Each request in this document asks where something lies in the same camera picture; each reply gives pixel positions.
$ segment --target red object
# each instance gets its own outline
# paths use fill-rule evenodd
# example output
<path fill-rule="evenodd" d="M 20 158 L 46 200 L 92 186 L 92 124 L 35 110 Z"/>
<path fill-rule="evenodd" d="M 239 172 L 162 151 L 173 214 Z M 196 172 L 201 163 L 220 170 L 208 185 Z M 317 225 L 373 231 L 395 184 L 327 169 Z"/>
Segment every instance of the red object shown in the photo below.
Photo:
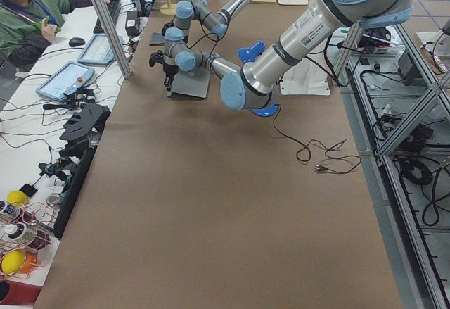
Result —
<path fill-rule="evenodd" d="M 40 292 L 40 286 L 4 279 L 0 281 L 0 305 L 32 305 Z"/>

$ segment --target yellow ball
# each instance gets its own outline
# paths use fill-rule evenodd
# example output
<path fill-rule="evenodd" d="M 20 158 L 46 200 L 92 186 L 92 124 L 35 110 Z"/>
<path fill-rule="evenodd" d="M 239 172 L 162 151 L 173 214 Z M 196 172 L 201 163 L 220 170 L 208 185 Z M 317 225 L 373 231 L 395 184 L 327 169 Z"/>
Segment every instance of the yellow ball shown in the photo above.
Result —
<path fill-rule="evenodd" d="M 22 204 L 28 204 L 28 196 L 23 191 L 12 191 L 8 194 L 6 200 L 15 206 L 21 206 Z"/>
<path fill-rule="evenodd" d="M 1 261 L 1 270 L 5 275 L 18 272 L 25 263 L 26 255 L 23 250 L 10 251 Z"/>

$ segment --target bottle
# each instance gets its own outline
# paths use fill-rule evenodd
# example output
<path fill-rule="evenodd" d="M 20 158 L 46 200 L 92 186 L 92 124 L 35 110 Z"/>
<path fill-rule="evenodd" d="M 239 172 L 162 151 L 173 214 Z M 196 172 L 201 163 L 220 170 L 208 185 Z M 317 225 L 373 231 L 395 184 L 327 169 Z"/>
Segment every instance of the bottle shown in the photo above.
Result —
<path fill-rule="evenodd" d="M 41 230 L 31 229 L 21 222 L 6 225 L 5 233 L 14 244 L 27 246 L 37 251 L 43 249 L 50 242 L 48 234 Z"/>
<path fill-rule="evenodd" d="M 23 221 L 26 223 L 31 223 L 34 219 L 30 213 L 23 212 L 22 214 L 22 210 L 19 207 L 3 200 L 0 200 L 0 218 L 8 222 Z"/>

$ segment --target white desk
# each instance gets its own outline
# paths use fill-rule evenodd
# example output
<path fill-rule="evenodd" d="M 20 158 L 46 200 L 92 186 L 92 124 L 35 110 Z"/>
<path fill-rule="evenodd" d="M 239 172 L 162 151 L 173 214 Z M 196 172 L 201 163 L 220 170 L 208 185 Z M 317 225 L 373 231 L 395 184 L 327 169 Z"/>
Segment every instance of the white desk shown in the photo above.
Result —
<path fill-rule="evenodd" d="M 120 15 L 116 24 L 117 33 L 123 37 L 124 44 L 127 41 L 127 34 L 124 28 L 125 18 L 126 14 Z M 92 37 L 92 30 L 96 19 L 97 17 L 93 7 L 76 9 L 67 16 L 67 21 L 62 31 L 57 34 L 55 42 L 47 48 L 45 53 L 69 48 L 68 42 L 72 37 L 81 37 L 87 43 Z M 81 50 L 67 50 L 43 56 L 30 71 L 30 74 L 46 73 L 52 75 L 68 61 L 76 61 L 80 52 Z M 107 105 L 112 110 L 115 97 L 119 94 L 123 76 L 116 62 L 102 74 L 104 70 L 104 67 L 95 68 L 96 74 L 94 77 L 101 76 L 96 80 L 96 84 L 91 84 L 89 88 L 94 89 L 96 101 L 99 104 Z M 0 158 L 2 162 L 0 165 L 0 199 L 6 200 L 9 192 L 21 188 L 25 183 L 34 184 L 39 178 L 39 163 L 50 163 L 50 160 L 54 162 L 55 159 L 59 158 L 58 151 L 53 151 L 52 156 L 50 155 L 46 142 L 54 149 L 64 147 L 65 141 L 59 139 L 59 136 L 64 130 L 62 126 L 73 112 L 76 111 L 57 110 L 63 115 L 54 113 L 54 111 L 46 111 L 44 118 L 44 124 L 46 126 L 42 125 L 43 109 L 41 106 L 43 103 L 48 103 L 48 101 L 41 99 L 35 93 L 35 89 L 46 79 L 47 77 L 39 75 L 26 78 L 10 99 L 10 102 L 18 107 L 33 105 L 36 102 L 38 104 L 29 108 L 16 109 L 13 105 L 7 103 L 4 110 L 0 112 L 0 118 L 2 120 L 0 122 L 0 133 L 2 133 L 3 137 L 12 146 L 20 146 L 29 141 L 34 141 L 18 149 L 13 149 L 3 139 L 0 139 Z M 48 134 L 25 137 L 8 135 L 6 133 Z M 30 203 L 45 203 L 47 196 L 52 193 L 54 181 L 55 179 L 53 177 L 42 177 L 35 186 L 38 192 L 30 199 Z M 53 244 L 48 245 L 39 252 L 38 259 L 45 264 L 43 268 L 33 271 L 27 279 L 11 279 L 36 285 L 44 284 L 56 249 L 58 248 L 58 242 L 58 240 L 54 239 Z M 17 306 L 5 305 L 2 308 L 12 309 L 17 308 Z"/>

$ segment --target tablet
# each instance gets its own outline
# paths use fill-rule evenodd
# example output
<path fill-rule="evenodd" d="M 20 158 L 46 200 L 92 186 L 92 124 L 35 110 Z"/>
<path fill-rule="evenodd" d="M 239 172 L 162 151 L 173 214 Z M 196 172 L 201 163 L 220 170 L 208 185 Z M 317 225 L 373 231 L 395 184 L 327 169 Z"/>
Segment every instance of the tablet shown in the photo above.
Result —
<path fill-rule="evenodd" d="M 39 86 L 36 93 L 51 100 L 64 101 L 64 94 L 72 94 L 83 87 L 94 73 L 93 68 L 70 61 Z"/>
<path fill-rule="evenodd" d="M 91 66 L 106 66 L 114 60 L 114 53 L 106 34 L 95 34 L 79 55 L 77 62 Z"/>

